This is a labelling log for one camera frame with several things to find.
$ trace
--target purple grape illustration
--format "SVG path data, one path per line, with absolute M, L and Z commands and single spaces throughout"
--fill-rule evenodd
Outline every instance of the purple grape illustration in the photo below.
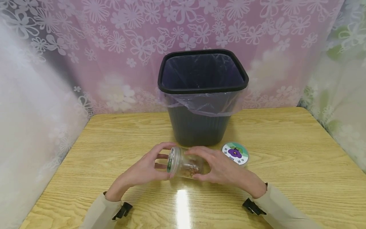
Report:
M 238 148 L 233 148 L 228 150 L 229 154 L 236 158 L 242 158 L 242 154 L 240 153 Z

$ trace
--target person's left hand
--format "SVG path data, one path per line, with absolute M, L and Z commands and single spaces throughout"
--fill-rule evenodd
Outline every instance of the person's left hand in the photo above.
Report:
M 151 181 L 166 181 L 171 178 L 168 172 L 156 169 L 166 169 L 167 166 L 155 163 L 156 159 L 168 159 L 167 154 L 160 154 L 163 149 L 171 149 L 176 146 L 173 142 L 164 142 L 155 145 L 138 162 L 122 173 L 111 185 L 105 194 L 109 201 L 120 201 L 128 188 L 143 185 Z

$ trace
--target wrist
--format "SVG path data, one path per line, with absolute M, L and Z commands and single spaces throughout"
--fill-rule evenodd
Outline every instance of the wrist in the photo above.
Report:
M 249 193 L 254 199 L 262 197 L 267 192 L 267 185 L 253 172 L 246 170 L 238 182 L 238 188 Z
M 108 191 L 105 193 L 105 198 L 111 202 L 118 202 L 122 199 L 125 192 L 132 187 L 122 174 L 112 183 Z

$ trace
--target trash can rim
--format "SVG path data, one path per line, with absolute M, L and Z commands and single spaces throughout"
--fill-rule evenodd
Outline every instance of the trash can rim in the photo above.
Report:
M 190 56 L 190 55 L 203 55 L 203 54 L 224 54 L 229 56 L 236 67 L 239 70 L 240 75 L 243 78 L 243 83 L 237 86 L 225 87 L 225 88 L 197 88 L 197 89 L 168 89 L 163 84 L 163 71 L 165 68 L 165 63 L 168 59 L 176 57 L 176 56 Z M 166 54 L 163 58 L 159 70 L 158 76 L 158 88 L 160 91 L 171 94 L 171 95 L 187 95 L 187 94 L 204 94 L 204 93 L 222 93 L 222 92 L 236 92 L 245 89 L 248 86 L 249 77 L 245 72 L 242 64 L 239 62 L 238 58 L 235 54 L 226 49 L 206 49 L 206 50 L 194 50 L 194 51 L 180 51 L 180 52 L 172 52 Z

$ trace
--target hand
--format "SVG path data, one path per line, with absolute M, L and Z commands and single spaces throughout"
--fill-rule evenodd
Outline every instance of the hand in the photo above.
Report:
M 219 150 L 196 146 L 190 148 L 186 154 L 202 157 L 211 167 L 208 174 L 195 174 L 193 179 L 235 186 L 248 192 L 255 199 L 267 191 L 267 185 L 255 173 L 233 162 Z
M 138 162 L 122 173 L 111 185 L 105 198 L 109 201 L 120 201 L 128 188 L 143 185 L 151 181 L 166 181 L 171 178 L 168 172 L 156 169 L 166 169 L 167 166 L 155 163 L 156 159 L 168 159 L 167 154 L 160 154 L 163 149 L 171 149 L 176 146 L 173 142 L 165 142 L 155 145 Z

